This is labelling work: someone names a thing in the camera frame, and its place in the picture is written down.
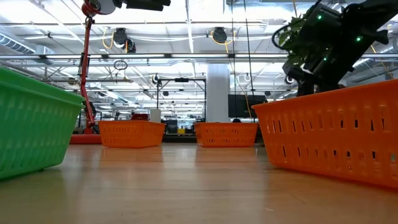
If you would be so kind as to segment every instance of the wooden floor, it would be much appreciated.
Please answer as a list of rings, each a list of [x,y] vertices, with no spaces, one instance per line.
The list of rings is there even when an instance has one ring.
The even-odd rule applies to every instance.
[[[398,223],[398,192],[272,167],[264,149],[70,146],[0,182],[0,223]]]

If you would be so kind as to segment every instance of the orange basket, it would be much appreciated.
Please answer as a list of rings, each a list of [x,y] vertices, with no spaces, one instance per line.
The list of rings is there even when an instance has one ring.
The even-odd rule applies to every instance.
[[[398,80],[253,106],[270,162],[398,188]]]
[[[251,147],[257,127],[252,123],[197,123],[195,132],[199,146]]]
[[[99,121],[102,145],[142,148],[162,144],[165,124],[149,121]]]

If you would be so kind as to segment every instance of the green basket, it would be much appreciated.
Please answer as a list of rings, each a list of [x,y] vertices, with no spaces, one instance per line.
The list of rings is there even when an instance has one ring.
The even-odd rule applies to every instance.
[[[82,101],[0,68],[0,179],[59,165]]]

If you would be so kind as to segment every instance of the red base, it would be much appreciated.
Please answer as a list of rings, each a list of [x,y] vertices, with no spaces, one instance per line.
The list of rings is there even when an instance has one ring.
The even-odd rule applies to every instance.
[[[72,134],[69,144],[102,144],[100,134]]]

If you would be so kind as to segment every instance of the plastic basket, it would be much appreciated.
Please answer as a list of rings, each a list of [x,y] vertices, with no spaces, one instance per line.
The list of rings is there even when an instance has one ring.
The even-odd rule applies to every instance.
[[[398,188],[398,80],[253,106],[270,162]]]
[[[195,132],[199,146],[252,147],[257,127],[252,123],[197,123]]]
[[[60,164],[82,100],[0,68],[0,179]]]
[[[165,124],[150,121],[100,121],[102,145],[142,148],[162,144]]]

